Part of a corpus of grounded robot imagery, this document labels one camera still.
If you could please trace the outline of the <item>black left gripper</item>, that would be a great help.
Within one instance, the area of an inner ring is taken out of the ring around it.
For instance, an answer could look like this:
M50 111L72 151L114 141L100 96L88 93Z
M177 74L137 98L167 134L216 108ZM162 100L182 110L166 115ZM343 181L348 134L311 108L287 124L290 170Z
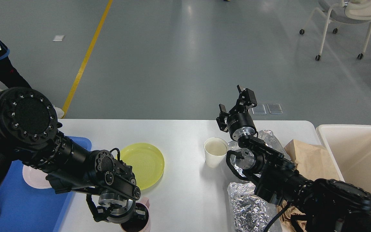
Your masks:
M136 220L146 221L149 218L146 206L110 191L99 195L98 203L98 206L94 204L96 222L122 224Z

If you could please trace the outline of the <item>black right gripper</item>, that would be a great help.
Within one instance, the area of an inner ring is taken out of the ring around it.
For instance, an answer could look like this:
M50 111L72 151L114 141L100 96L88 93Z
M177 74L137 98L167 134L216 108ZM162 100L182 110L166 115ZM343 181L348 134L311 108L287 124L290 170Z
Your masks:
M237 85L239 97L233 111L228 113L223 104L219 104L219 116L216 118L218 127L223 132L228 132L233 141L238 141L243 136L257 136L258 131L248 110L257 106L257 100L249 88Z

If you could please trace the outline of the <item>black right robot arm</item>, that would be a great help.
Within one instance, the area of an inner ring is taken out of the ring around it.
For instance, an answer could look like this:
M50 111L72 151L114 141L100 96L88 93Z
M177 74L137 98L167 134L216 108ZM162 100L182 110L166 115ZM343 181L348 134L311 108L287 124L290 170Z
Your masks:
M236 105L227 111L219 104L216 118L219 129L228 132L240 147L227 151L227 166L240 180L252 182L255 195L266 202L280 206L287 201L264 231L294 206L303 213L290 218L297 232L302 231L298 221L306 222L308 232L371 232L371 193L343 181L324 178L313 181L301 175L283 153L259 138L249 115L249 109L257 106L255 94L240 85L237 88Z

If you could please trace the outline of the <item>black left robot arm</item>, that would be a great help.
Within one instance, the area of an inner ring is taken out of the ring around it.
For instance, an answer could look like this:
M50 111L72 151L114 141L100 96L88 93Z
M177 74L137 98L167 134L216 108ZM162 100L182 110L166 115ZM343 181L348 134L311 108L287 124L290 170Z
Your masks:
M0 92L0 185L12 161L46 173L56 194L86 194L96 222L148 221L132 166L120 150L88 151L60 131L52 103L31 88Z

